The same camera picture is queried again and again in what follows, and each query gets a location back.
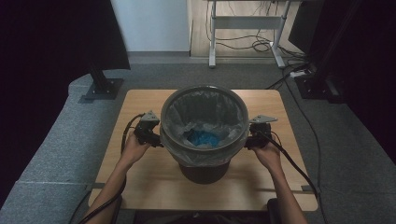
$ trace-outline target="black trash can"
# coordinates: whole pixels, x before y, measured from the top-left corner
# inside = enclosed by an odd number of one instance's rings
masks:
[[[227,172],[248,138],[248,110],[233,91],[198,85],[174,92],[164,103],[160,137],[184,176],[210,184]]]

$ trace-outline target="black cable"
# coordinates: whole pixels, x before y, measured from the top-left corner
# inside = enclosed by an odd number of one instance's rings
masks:
[[[306,182],[308,182],[308,185],[311,187],[312,191],[314,191],[315,197],[318,198],[318,192],[317,192],[317,189],[315,188],[315,185],[312,183],[312,181],[308,177],[308,175],[306,175],[304,173],[304,171],[302,169],[300,169],[300,167],[294,162],[294,160],[291,158],[291,156],[286,151],[286,149],[283,148],[280,144],[278,144],[274,139],[267,137],[263,132],[258,131],[258,130],[255,130],[255,132],[261,134],[264,138],[266,138],[268,141],[270,141],[272,144],[274,144],[274,146],[276,146],[280,152],[282,152],[282,154],[286,157],[286,159],[288,159],[288,161],[294,167],[294,169],[296,169],[297,172],[303,176],[303,178],[306,180]]]
[[[77,205],[75,211],[73,212],[73,215],[70,217],[69,224],[72,223],[72,221],[73,221],[73,219],[74,219],[74,217],[75,217],[75,215],[76,215],[78,209],[79,209],[79,208],[81,207],[81,205],[82,205],[82,202],[85,201],[85,199],[88,197],[88,195],[90,195],[90,193],[91,193],[91,191],[88,191],[88,192],[84,195],[84,197],[81,199],[81,201],[79,201],[79,203],[78,203],[78,205]]]
[[[256,10],[254,10],[253,14],[251,14],[250,16],[254,16],[254,14],[256,14],[257,10],[259,10],[260,7],[262,7],[262,3],[263,1],[260,1],[260,5],[256,8]]]
[[[125,141],[126,141],[126,135],[129,131],[129,129],[131,129],[132,123],[137,119],[137,118],[141,118],[143,117],[144,114],[139,114],[136,115],[134,118],[132,118],[128,124],[125,127],[125,130],[123,132],[122,135],[122,142],[121,142],[121,149],[120,149],[120,153],[122,154],[122,151],[125,149]],[[116,195],[114,195],[110,200],[108,200],[107,202],[105,202],[104,204],[100,205],[99,207],[97,207],[95,210],[93,210],[91,213],[89,213],[87,216],[85,216],[79,223],[87,223],[91,218],[95,217],[97,214],[99,214],[100,212],[102,212],[105,208],[109,207],[112,203],[114,203],[122,194],[122,192],[124,191],[126,186],[126,176],[122,182],[122,186],[119,189],[119,191],[116,193]]]
[[[233,8],[231,7],[231,3],[230,1],[228,1],[228,7],[230,8],[231,12],[233,13],[233,15],[235,15],[235,13],[233,12]]]
[[[290,92],[290,94],[291,94],[291,96],[292,96],[294,102],[297,104],[298,109],[300,110],[300,112],[302,113],[302,115],[303,115],[303,117],[305,118],[306,122],[308,123],[309,127],[311,128],[312,133],[314,134],[315,140],[316,140],[316,142],[317,142],[317,147],[318,147],[318,189],[319,189],[318,202],[319,202],[319,207],[320,207],[321,214],[323,215],[324,222],[325,222],[325,223],[329,223],[328,220],[327,220],[327,218],[326,218],[326,214],[325,214],[325,212],[324,212],[324,210],[323,210],[323,204],[322,204],[322,199],[321,199],[321,158],[322,158],[322,157],[321,157],[321,147],[320,147],[320,143],[319,143],[319,140],[318,140],[318,134],[317,134],[317,132],[315,131],[314,126],[312,125],[312,123],[311,123],[311,121],[309,120],[308,116],[307,116],[307,115],[305,114],[305,112],[301,109],[300,104],[297,102],[297,99],[296,99],[296,97],[294,96],[293,92],[291,91],[288,82],[285,81],[285,83],[286,83],[286,86],[288,87],[288,90],[289,90],[289,92]]]
[[[271,2],[270,2],[270,6],[267,9],[266,15],[269,14],[269,10],[271,8]],[[276,12],[275,14],[277,14],[277,8],[278,8],[278,4],[279,2],[276,2]],[[209,33],[207,31],[207,14],[209,11],[209,1],[207,1],[206,3],[206,17],[205,17],[205,32],[206,32],[206,38],[211,41],[211,38],[209,37]],[[259,36],[261,29],[258,31],[258,33],[256,35],[244,35],[244,36],[240,36],[240,37],[234,37],[234,38],[216,38],[216,40],[222,40],[222,41],[230,41],[230,40],[237,40],[237,39],[243,39],[243,38],[249,38],[249,37],[256,37],[256,41],[254,41],[251,46],[249,47],[242,47],[242,48],[236,48],[236,47],[232,47],[230,45],[226,45],[224,43],[216,43],[217,45],[222,45],[226,48],[229,49],[254,49],[256,52],[265,52],[271,49],[270,46],[270,40],[267,38],[264,38],[262,36]],[[258,46],[265,46],[265,49],[258,49]],[[280,50],[284,53],[284,54],[289,54],[291,57],[297,58],[297,59],[305,59],[305,55],[299,52],[293,52],[291,50],[287,50],[285,48],[282,48],[281,46],[278,45],[278,47],[280,48]]]
[[[295,70],[299,70],[299,69],[301,69],[301,68],[304,68],[305,66],[306,66],[306,63],[289,64],[289,65],[287,65],[287,66],[285,67],[285,69],[288,68],[288,67],[293,67],[293,70],[292,70],[292,71],[295,71]],[[275,83],[273,83],[271,86],[268,86],[267,88],[265,88],[265,90],[274,90],[274,89],[279,90],[279,88],[283,85],[283,82],[284,82],[289,76],[290,76],[290,73],[287,73],[286,75],[283,75],[283,73],[282,73],[282,78],[281,78],[280,80],[276,81]]]
[[[282,142],[280,141],[280,138],[279,138],[279,136],[277,135],[277,133],[275,133],[275,132],[271,132],[271,133],[273,133],[273,134],[276,136],[277,141],[279,141],[279,144],[282,146]]]

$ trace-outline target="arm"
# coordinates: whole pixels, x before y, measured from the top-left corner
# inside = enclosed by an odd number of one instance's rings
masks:
[[[122,186],[128,170],[135,162],[142,158],[148,148],[149,144],[140,145],[134,134],[132,132],[130,133],[120,160],[117,162],[114,171],[111,173],[110,177],[105,183],[105,186],[96,197],[95,201],[93,202],[85,216],[101,206],[103,203],[106,203],[108,200],[114,197],[114,195],[117,194]],[[90,221],[88,221],[88,223],[110,223],[115,208],[116,204],[111,204],[102,212],[93,217]]]
[[[286,180],[280,162],[279,150],[272,143],[268,143],[262,148],[254,147],[253,150],[262,165],[268,169],[274,181],[282,223],[307,223]]]

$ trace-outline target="trash can rim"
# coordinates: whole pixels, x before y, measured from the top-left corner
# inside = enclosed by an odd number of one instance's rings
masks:
[[[161,129],[162,129],[162,131],[167,133],[167,137],[170,138],[174,143],[177,143],[181,147],[187,148],[189,150],[200,151],[200,152],[203,152],[203,151],[210,152],[210,151],[218,150],[218,149],[226,147],[226,146],[205,148],[205,150],[202,150],[201,148],[198,148],[198,147],[190,147],[190,146],[186,146],[186,145],[181,145],[179,143],[179,141],[170,132],[168,132],[168,130],[166,130],[168,127],[167,126],[164,127],[163,122],[165,121],[165,116],[166,116],[165,110],[169,107],[169,105],[171,105],[180,96],[181,93],[188,94],[188,93],[194,92],[194,91],[205,91],[205,90],[212,90],[212,91],[217,91],[217,92],[226,93],[226,94],[230,95],[238,103],[239,108],[241,109],[241,112],[244,115],[244,117],[243,117],[244,127],[242,128],[242,130],[245,130],[248,127],[248,109],[245,105],[245,102],[234,91],[231,91],[231,90],[226,89],[221,86],[209,85],[209,84],[200,84],[200,85],[189,86],[189,87],[175,91],[168,97],[168,99],[166,99],[166,101],[163,104],[163,109],[161,112],[161,121],[162,121]],[[235,139],[239,139],[243,134],[244,134],[244,132],[239,133],[235,137]]]

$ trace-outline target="hand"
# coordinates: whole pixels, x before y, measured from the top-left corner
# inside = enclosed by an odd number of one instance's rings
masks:
[[[257,158],[273,175],[274,173],[283,172],[282,164],[280,162],[279,149],[272,143],[268,143],[265,147],[253,147]]]
[[[125,149],[122,152],[120,162],[130,168],[135,162],[139,161],[140,158],[143,157],[150,146],[151,144],[148,143],[140,145],[137,137],[134,135],[134,132],[130,132],[125,144]]]

